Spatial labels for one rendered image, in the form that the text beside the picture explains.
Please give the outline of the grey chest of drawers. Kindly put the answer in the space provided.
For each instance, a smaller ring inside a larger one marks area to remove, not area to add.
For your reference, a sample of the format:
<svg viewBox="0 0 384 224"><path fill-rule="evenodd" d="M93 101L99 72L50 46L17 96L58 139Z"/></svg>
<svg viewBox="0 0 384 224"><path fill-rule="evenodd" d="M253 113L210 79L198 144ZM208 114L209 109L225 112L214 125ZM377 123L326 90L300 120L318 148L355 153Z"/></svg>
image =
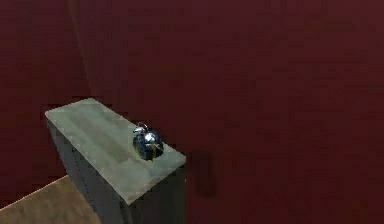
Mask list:
<svg viewBox="0 0 384 224"><path fill-rule="evenodd" d="M102 224L187 224L182 153L166 145L142 159L136 125L93 98L45 116L68 176Z"/></svg>

